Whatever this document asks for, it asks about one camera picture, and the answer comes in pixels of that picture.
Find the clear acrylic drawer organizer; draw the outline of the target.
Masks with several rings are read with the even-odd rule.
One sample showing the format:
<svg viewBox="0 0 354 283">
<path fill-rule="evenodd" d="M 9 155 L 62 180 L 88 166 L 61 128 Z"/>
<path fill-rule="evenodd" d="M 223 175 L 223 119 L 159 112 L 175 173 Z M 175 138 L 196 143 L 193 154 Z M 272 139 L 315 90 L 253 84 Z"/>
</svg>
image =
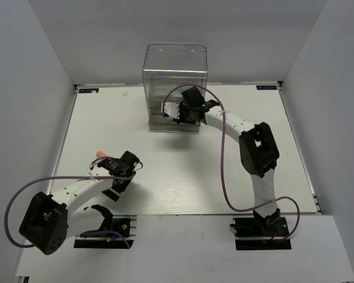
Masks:
<svg viewBox="0 0 354 283">
<path fill-rule="evenodd" d="M 199 123 L 177 124 L 162 114 L 162 103 L 183 101 L 181 92 L 208 81 L 207 48 L 190 42 L 153 42 L 147 46 L 142 69 L 151 131 L 199 132 Z"/>
</svg>

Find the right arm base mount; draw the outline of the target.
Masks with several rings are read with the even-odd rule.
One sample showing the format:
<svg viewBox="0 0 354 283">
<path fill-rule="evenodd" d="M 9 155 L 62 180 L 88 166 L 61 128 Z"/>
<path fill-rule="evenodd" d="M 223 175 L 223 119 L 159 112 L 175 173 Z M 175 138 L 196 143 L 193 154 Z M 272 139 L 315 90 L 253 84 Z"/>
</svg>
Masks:
<svg viewBox="0 0 354 283">
<path fill-rule="evenodd" d="M 235 235 L 237 251 L 282 251 L 291 250 L 289 239 L 282 241 L 289 234 L 285 217 L 281 217 L 271 228 L 264 232 L 254 218 L 234 218 L 230 229 Z"/>
</svg>

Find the orange capped highlighter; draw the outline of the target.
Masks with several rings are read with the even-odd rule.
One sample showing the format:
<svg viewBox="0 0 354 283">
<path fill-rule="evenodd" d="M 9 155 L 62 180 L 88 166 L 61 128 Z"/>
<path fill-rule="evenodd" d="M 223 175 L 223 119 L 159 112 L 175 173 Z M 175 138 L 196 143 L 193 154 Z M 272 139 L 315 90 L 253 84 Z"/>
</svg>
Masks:
<svg viewBox="0 0 354 283">
<path fill-rule="evenodd" d="M 103 153 L 101 151 L 97 151 L 96 156 L 97 157 L 105 157 L 105 156 L 107 156 L 107 154 L 105 154 L 105 153 Z"/>
</svg>

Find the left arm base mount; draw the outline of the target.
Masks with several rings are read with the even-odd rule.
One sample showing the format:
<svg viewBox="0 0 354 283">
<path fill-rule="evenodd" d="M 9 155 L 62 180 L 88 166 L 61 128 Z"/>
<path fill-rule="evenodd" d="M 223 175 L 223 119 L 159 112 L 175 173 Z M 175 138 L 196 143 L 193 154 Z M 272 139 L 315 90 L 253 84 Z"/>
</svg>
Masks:
<svg viewBox="0 0 354 283">
<path fill-rule="evenodd" d="M 130 249 L 135 241 L 136 216 L 115 216 L 108 228 L 87 237 L 76 236 L 75 249 Z"/>
</svg>

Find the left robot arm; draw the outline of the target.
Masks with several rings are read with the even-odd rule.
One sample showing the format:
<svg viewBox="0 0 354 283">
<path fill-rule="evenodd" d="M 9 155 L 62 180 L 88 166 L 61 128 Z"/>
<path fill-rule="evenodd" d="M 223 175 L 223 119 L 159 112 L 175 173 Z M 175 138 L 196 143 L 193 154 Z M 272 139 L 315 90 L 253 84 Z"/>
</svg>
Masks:
<svg viewBox="0 0 354 283">
<path fill-rule="evenodd" d="M 99 155 L 84 176 L 71 176 L 72 183 L 49 195 L 40 192 L 30 201 L 19 233 L 43 254 L 54 253 L 63 242 L 74 236 L 118 234 L 113 214 L 94 204 L 104 194 L 117 201 L 136 174 L 140 159 L 126 151 L 120 158 Z"/>
</svg>

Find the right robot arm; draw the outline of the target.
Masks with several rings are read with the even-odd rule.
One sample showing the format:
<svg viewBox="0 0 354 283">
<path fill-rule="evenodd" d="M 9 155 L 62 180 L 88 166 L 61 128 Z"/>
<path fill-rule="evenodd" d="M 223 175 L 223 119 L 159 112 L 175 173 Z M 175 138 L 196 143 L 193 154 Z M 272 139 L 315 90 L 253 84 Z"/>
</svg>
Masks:
<svg viewBox="0 0 354 283">
<path fill-rule="evenodd" d="M 245 121 L 229 111 L 226 111 L 218 97 L 206 101 L 200 88 L 190 85 L 181 93 L 183 102 L 179 103 L 178 123 L 192 124 L 202 122 L 207 126 L 221 131 L 220 175 L 224 199 L 235 212 L 253 212 L 255 229 L 262 235 L 268 235 L 275 230 L 280 219 L 280 209 L 276 204 L 274 190 L 274 174 L 277 160 L 280 157 L 276 141 L 270 126 Z M 248 209 L 233 207 L 228 198 L 224 176 L 225 138 L 232 138 L 238 143 L 240 162 L 245 171 L 250 174 L 254 206 Z"/>
</svg>

